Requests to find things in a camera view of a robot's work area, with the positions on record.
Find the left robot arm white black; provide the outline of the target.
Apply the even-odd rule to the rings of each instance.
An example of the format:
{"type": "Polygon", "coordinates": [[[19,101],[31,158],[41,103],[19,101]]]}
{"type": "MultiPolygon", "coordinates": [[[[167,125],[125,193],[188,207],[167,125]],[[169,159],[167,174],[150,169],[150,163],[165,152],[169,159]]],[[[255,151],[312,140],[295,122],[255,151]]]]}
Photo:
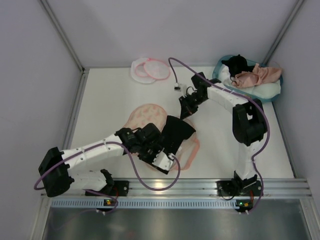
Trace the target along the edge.
{"type": "Polygon", "coordinates": [[[50,198],[68,190],[101,191],[113,187],[106,169],[93,170],[93,165],[123,155],[138,159],[158,171],[168,174],[174,163],[173,154],[165,150],[159,129],[149,123],[141,128],[121,128],[115,134],[92,144],[74,149],[49,149],[38,172],[42,189],[50,198]]]}

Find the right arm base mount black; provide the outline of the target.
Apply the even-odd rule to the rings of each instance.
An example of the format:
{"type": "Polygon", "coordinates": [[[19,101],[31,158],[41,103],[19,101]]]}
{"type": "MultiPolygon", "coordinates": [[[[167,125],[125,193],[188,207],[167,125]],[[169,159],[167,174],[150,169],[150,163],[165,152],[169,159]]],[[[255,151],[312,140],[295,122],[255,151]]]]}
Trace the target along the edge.
{"type": "Polygon", "coordinates": [[[257,174],[251,178],[242,179],[234,171],[230,180],[220,180],[217,183],[218,196],[230,201],[234,197],[258,197],[263,188],[257,174]]]}

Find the pink floral mesh laundry bag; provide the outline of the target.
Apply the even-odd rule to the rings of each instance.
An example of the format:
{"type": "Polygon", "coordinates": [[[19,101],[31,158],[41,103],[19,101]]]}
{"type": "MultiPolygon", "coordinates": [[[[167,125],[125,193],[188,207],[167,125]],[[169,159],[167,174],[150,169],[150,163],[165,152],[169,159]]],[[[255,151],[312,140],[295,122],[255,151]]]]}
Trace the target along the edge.
{"type": "MultiPolygon", "coordinates": [[[[124,127],[134,130],[136,128],[143,128],[149,123],[153,123],[160,131],[162,131],[165,126],[167,116],[167,112],[161,106],[152,103],[143,104],[137,107],[130,114],[124,127]]],[[[191,167],[199,149],[200,141],[198,140],[195,132],[190,136],[190,138],[183,140],[175,154],[182,171],[186,171],[191,167]]]]}

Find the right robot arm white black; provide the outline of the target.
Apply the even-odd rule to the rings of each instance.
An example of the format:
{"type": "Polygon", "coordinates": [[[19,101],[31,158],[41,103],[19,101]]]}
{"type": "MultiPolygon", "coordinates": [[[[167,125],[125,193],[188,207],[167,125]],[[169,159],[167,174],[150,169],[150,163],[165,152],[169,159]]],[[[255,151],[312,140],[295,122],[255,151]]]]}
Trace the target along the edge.
{"type": "Polygon", "coordinates": [[[207,100],[212,100],[224,107],[232,116],[232,133],[238,147],[238,163],[234,171],[233,180],[241,188],[246,188],[256,183],[258,173],[254,168],[253,155],[262,146],[262,140],[267,133],[267,124],[261,111],[262,103],[259,99],[253,102],[234,95],[226,88],[214,86],[220,81],[216,78],[204,81],[202,72],[195,74],[192,78],[192,93],[188,88],[183,91],[179,98],[181,106],[180,118],[185,119],[195,114],[199,105],[207,100]]]}

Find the black bra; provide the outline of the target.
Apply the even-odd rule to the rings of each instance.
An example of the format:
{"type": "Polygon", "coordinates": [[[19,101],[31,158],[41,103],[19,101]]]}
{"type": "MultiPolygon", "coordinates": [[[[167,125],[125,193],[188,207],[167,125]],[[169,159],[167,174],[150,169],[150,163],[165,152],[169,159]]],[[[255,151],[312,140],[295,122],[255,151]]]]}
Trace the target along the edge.
{"type": "Polygon", "coordinates": [[[161,131],[160,143],[167,155],[176,154],[184,140],[188,140],[196,130],[187,122],[168,115],[161,131]]]}

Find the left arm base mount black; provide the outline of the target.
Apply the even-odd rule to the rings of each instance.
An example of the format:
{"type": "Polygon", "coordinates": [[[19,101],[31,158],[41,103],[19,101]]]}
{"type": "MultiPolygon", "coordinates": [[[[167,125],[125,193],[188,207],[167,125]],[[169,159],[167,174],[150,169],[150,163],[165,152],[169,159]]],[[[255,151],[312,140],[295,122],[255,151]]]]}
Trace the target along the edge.
{"type": "Polygon", "coordinates": [[[91,188],[84,189],[86,196],[98,196],[98,193],[112,197],[126,197],[129,192],[129,181],[113,178],[98,181],[91,188]]]}

